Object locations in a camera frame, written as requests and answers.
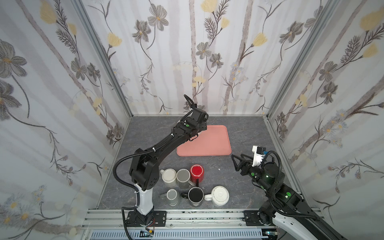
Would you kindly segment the red mug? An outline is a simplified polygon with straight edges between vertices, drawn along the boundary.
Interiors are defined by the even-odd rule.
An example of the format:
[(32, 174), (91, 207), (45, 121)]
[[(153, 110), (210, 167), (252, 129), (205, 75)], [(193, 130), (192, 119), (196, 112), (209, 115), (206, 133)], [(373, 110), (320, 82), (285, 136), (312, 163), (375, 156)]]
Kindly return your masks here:
[(191, 174), (191, 182), (196, 185), (197, 180), (199, 180), (199, 184), (204, 180), (204, 168), (201, 165), (193, 165), (190, 168)]

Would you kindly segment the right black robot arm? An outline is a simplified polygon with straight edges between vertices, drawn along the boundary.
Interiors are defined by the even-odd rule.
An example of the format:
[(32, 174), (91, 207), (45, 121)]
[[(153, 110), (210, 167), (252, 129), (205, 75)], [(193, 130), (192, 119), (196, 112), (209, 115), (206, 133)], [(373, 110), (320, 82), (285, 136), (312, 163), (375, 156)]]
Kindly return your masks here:
[(257, 147), (253, 157), (241, 154), (231, 155), (231, 159), (235, 170), (250, 177), (268, 199), (258, 210), (261, 224), (273, 224), (297, 240), (345, 239), (284, 183), (283, 164), (277, 152)]

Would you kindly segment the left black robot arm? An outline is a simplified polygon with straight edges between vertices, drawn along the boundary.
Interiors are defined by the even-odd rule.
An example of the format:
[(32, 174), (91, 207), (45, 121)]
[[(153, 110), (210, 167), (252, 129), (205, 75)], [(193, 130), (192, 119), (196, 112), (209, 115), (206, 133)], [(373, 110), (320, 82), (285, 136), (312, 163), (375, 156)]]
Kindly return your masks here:
[[(184, 95), (190, 111), (185, 114), (172, 128), (171, 133), (157, 144), (145, 150), (137, 149), (134, 154), (122, 157), (113, 166), (113, 176), (122, 185), (132, 188), (136, 194), (136, 204), (133, 207), (121, 207), (123, 226), (126, 236), (132, 239), (128, 231), (128, 218), (125, 211), (134, 213), (134, 223), (147, 227), (155, 222), (153, 187), (160, 179), (159, 166), (162, 161), (177, 147), (193, 141), (202, 131), (207, 130), (209, 115), (187, 95)], [(132, 183), (122, 180), (117, 173), (121, 163), (132, 159), (129, 175)]]

